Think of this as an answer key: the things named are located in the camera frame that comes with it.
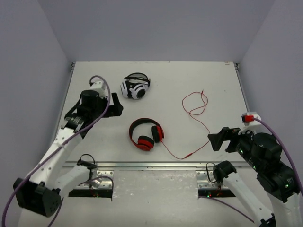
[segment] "white wall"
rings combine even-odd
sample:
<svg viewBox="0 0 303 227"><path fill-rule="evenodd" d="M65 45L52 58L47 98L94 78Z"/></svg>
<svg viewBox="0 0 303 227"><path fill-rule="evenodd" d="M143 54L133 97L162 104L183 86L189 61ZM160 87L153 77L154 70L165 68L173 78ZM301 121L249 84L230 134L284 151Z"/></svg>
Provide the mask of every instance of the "white wall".
<svg viewBox="0 0 303 227"><path fill-rule="evenodd" d="M17 177L49 146L69 80L68 61L36 0L0 0L0 212ZM14 200L7 227L17 226Z"/></svg>
<svg viewBox="0 0 303 227"><path fill-rule="evenodd" d="M73 61L235 61L274 0L39 0Z"/></svg>
<svg viewBox="0 0 303 227"><path fill-rule="evenodd" d="M303 1L276 0L241 61L240 77L250 110L280 135L303 181L302 62Z"/></svg>

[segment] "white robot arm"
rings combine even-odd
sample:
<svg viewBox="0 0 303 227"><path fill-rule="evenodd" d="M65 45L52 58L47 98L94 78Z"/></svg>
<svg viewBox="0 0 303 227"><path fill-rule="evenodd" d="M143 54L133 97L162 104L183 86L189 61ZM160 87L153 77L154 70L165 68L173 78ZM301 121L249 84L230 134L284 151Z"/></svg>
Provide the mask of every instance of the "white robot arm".
<svg viewBox="0 0 303 227"><path fill-rule="evenodd" d="M214 151L220 149L223 141L230 140L225 151L238 152L258 173L257 179L270 198L273 212L257 199L230 162L223 161L214 167L216 181L233 192L257 227L302 227L299 183L293 169L280 161L282 147L273 135L254 134L253 131L261 126L253 121L261 120L256 112L245 113L242 119L243 129L224 127L218 134L209 134L208 138Z"/></svg>
<svg viewBox="0 0 303 227"><path fill-rule="evenodd" d="M106 93L103 81L90 81L90 86L89 90L82 91L79 101L65 115L64 126L59 129L54 142L34 168L34 173L31 171L26 181L21 178L15 181L13 187L19 187L16 198L20 207L50 217L58 209L63 197L92 178L97 166L81 159L71 171L59 177L64 163L94 122L101 117L122 114L123 107L116 93L112 93L114 105L109 105L110 94Z"/></svg>

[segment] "red cable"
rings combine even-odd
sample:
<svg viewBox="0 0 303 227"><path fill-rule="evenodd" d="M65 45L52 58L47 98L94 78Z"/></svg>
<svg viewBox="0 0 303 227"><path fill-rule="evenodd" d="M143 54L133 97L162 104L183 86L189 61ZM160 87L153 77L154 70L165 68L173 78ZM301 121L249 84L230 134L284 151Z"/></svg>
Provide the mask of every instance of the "red cable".
<svg viewBox="0 0 303 227"><path fill-rule="evenodd" d="M204 105L203 105L203 106L200 106L200 107L197 107L197 108L195 108L195 109L192 109L191 111L188 111L188 110L184 107L184 100L185 100L186 98L190 97L190 96L191 96L192 94L194 94L194 93L199 93L199 94L201 94L201 100L202 100L202 102L204 103ZM185 97L182 99L182 106L183 106L183 109L189 114L189 116L190 116L192 119L194 119L194 120L196 120L197 122L203 124L203 126L207 129L207 131L208 131L209 134L210 134L210 131L209 131L209 129L207 128L207 126L206 126L203 122L201 122L201 121L199 121L198 119L196 119L196 118L193 117L193 115L201 115L201 114L203 114L204 110L206 109L207 104L208 104L208 98L207 98L207 96L204 94L203 90L202 90L201 92L195 91L195 92L189 94L188 96L185 96ZM200 108L203 108L203 110L202 110L200 113L194 113L194 114L192 113L194 110L197 110L197 109L200 109ZM178 159L178 160L183 160L183 159L185 159L185 158L188 158L189 156L192 156L192 155L195 154L197 151L199 151L200 149L202 149L203 147L205 147L205 146L209 143L209 140L208 140L203 146L201 146L200 148L198 148L197 150L195 150L193 153L190 153L190 154L186 155L186 156L183 157L183 158L179 158L179 157L174 156L174 155L171 153L171 151L167 148L167 146L163 143L163 141L161 141L161 143L164 145L164 147L166 148L166 150L167 150L174 158L176 158L176 159Z"/></svg>

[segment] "white table surface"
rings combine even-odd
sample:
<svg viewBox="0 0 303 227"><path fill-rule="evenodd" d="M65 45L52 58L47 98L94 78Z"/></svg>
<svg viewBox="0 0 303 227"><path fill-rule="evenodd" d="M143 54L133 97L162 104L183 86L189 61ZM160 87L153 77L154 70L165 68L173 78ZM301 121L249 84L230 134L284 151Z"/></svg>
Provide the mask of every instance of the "white table surface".
<svg viewBox="0 0 303 227"><path fill-rule="evenodd" d="M247 186L271 209L252 169L238 169ZM113 201L65 198L53 227L254 227L227 206L198 199L195 171L114 171ZM248 215L237 198L221 199ZM45 227L52 218L22 210L19 227Z"/></svg>
<svg viewBox="0 0 303 227"><path fill-rule="evenodd" d="M151 87L141 100L123 98L120 84L133 72L145 73L152 79ZM83 142L70 155L69 161L77 161L81 154L90 153L98 162L172 162L176 161L161 144L151 152L136 148L128 138L130 124L142 117L159 122L165 133L165 144L177 157L184 157L202 146L207 130L192 120L183 110L183 97L194 91L202 91L209 103L205 112L197 117L211 133L222 127L242 127L241 114L246 112L244 98L232 62L77 62L62 112L65 113L78 101L81 91L89 88L89 78L103 76L111 92L117 92L124 110L120 117L101 119L90 130ZM185 102L186 108L201 106L199 94ZM139 126L139 135L152 138L151 125ZM224 152L227 143L213 152L209 143L202 150L184 160L188 161L242 161L238 154Z"/></svg>

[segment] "purple cable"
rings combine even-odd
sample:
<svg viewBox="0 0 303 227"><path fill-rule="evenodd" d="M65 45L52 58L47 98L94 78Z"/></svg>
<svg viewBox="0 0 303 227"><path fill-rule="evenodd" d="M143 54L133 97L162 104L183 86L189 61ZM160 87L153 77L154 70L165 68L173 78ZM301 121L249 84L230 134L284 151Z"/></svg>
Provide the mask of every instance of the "purple cable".
<svg viewBox="0 0 303 227"><path fill-rule="evenodd" d="M71 141L74 137L76 137L76 136L79 135L80 133L84 132L84 131L87 130L87 129L90 129L90 128L91 128L95 123L97 123L97 122L105 115L105 113L107 112L107 110L108 110L108 108L109 108L109 104L110 104L110 89L109 89L109 85L108 85L108 83L106 82L106 80L103 79L103 77L98 76L98 75L92 76L92 77L90 78L89 82L91 82L92 79L94 79L94 78L99 78L99 79L101 79L101 80L105 83L105 85L106 85L106 87L107 87L108 102L107 102L107 105L106 105L106 107L105 107L105 109L104 109L104 112L103 112L96 120L94 120L91 124L89 124L88 126L86 126L84 129L81 129L80 131L76 132L76 133L73 134L71 137L69 137L66 141L64 141L64 142L62 143L62 146L58 147L50 156L48 156L43 162L41 162L39 165L37 165L36 168L35 168L32 172L30 172L30 173L23 179L23 181L21 181L21 183L17 186L17 188L15 188L14 192L13 192L12 195L9 197L9 200L8 200L8 202L6 203L5 207L4 207L3 214L2 214L2 222L1 222L2 227L5 227L6 214L7 214L7 212L8 212L9 206L10 206L12 200L14 199L14 197L15 197L17 191L20 190L20 188L21 188L21 187L30 179L30 177L31 177L31 176L32 176L32 175L33 175L41 166L43 166L49 159L51 159L55 154L57 154L57 153L60 151L60 149L61 149L64 145L66 145L69 141Z"/></svg>
<svg viewBox="0 0 303 227"><path fill-rule="evenodd" d="M298 186L299 186L299 189L300 189L300 192L301 192L301 195L303 196L303 187L302 187L302 183L300 181L300 177L299 177L299 174L298 174L298 171L297 169L295 168L294 166L294 162L292 160L292 158L290 157L290 154L288 152L288 150L286 149L284 143L281 141L281 139L279 138L279 136L274 132L274 130L268 125L266 124L264 121L258 119L258 118L253 118L254 121L257 121L257 122L260 122L261 124L263 124L270 132L271 134L273 134L273 136L276 138L276 140L279 142L279 144L281 145L284 153L286 154L286 157L290 163L290 165L292 166L293 168L293 171L294 171L294 175L295 175L295 178L298 182Z"/></svg>
<svg viewBox="0 0 303 227"><path fill-rule="evenodd" d="M205 198L205 199L216 200L216 201L218 201L218 202L220 202L220 203L223 203L224 205L226 205L226 206L228 206L228 207L234 209L234 210L237 211L239 214L243 215L243 216L246 217L249 221L251 221L252 223L254 223L254 220L253 220L253 219L251 219L251 218L248 217L246 214L244 214L242 211L238 210L237 208L233 207L232 205L229 205L229 204L226 203L226 202L223 202L223 201L221 201L221 200L215 199L215 198L213 198L213 197L199 196L199 198Z"/></svg>

